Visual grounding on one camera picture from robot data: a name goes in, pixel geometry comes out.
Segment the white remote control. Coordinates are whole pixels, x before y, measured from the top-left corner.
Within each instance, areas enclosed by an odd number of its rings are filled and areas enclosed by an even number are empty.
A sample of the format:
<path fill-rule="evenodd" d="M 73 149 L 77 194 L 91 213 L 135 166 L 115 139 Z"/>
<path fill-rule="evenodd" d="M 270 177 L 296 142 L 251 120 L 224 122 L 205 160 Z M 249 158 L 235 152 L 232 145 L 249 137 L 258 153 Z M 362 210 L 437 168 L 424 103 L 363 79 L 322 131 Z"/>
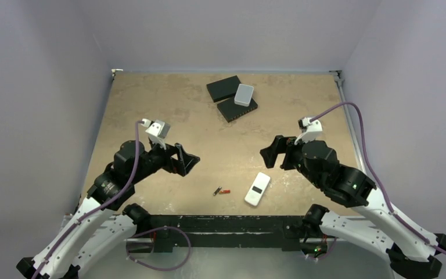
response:
<path fill-rule="evenodd" d="M 244 201 L 251 206 L 258 206 L 260 200 L 262 199 L 265 190 L 269 186 L 271 181 L 270 176 L 259 172 L 254 181 L 252 182 Z"/>

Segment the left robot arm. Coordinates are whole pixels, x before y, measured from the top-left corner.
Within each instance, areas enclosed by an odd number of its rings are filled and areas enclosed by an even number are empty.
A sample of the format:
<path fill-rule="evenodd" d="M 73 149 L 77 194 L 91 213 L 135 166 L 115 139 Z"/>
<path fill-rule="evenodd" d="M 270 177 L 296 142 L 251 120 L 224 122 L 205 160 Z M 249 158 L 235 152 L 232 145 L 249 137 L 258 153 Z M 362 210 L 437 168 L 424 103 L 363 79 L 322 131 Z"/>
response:
<path fill-rule="evenodd" d="M 24 278 L 80 278 L 122 240 L 148 234 L 150 214 L 137 204 L 109 222 L 133 196 L 135 184 L 159 170 L 184 177 L 199 162 L 179 143 L 151 142 L 146 151 L 137 140 L 124 142 L 58 236 L 39 254 L 22 258 L 17 270 Z"/>

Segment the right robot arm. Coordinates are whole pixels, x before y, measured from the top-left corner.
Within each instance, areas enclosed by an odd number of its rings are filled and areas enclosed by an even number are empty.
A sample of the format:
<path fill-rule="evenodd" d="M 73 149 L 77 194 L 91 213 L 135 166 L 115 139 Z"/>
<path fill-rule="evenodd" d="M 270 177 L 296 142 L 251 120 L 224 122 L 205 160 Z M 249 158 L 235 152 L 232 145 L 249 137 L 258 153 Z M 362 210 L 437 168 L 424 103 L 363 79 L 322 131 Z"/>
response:
<path fill-rule="evenodd" d="M 446 235 L 433 234 L 401 213 L 387 201 L 382 190 L 364 172 L 343 165 L 336 151 L 324 141 L 294 144 L 293 137 L 277 135 L 262 150 L 266 168 L 273 168 L 279 154 L 280 168 L 297 170 L 331 201 L 357 212 L 373 226 L 359 226 L 330 209 L 313 204 L 298 226 L 305 237 L 319 234 L 342 238 L 389 262 L 404 278 L 437 278 L 443 264 L 436 258 L 446 251 Z"/>

